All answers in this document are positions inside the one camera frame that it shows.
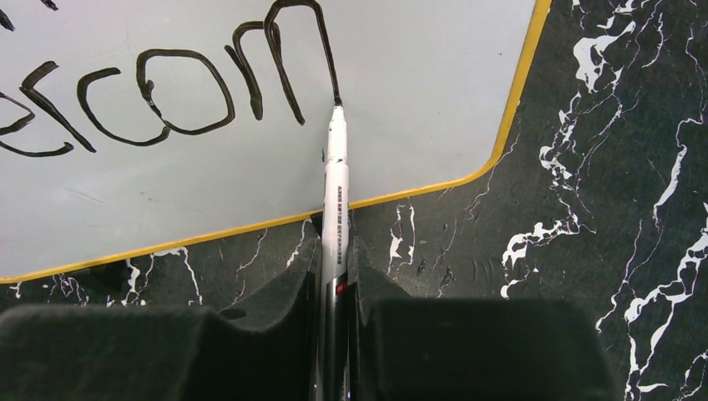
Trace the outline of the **yellow framed whiteboard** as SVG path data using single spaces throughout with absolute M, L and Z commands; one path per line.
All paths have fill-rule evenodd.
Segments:
M 496 161 L 547 1 L 4 1 L 1 281 L 352 207 Z

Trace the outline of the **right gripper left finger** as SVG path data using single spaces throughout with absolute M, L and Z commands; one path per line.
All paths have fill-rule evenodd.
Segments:
M 4 400 L 308 400 L 319 243 L 235 305 L 25 305 L 1 316 Z

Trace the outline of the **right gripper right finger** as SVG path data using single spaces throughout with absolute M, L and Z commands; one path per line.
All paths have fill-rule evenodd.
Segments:
M 586 314 L 570 302 L 413 297 L 353 238 L 354 400 L 618 400 Z

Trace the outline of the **white marker pen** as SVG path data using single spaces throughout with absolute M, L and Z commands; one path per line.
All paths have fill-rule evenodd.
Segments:
M 328 125 L 321 229 L 321 285 L 317 336 L 316 400 L 344 400 L 349 317 L 348 134 L 343 103 L 336 99 Z

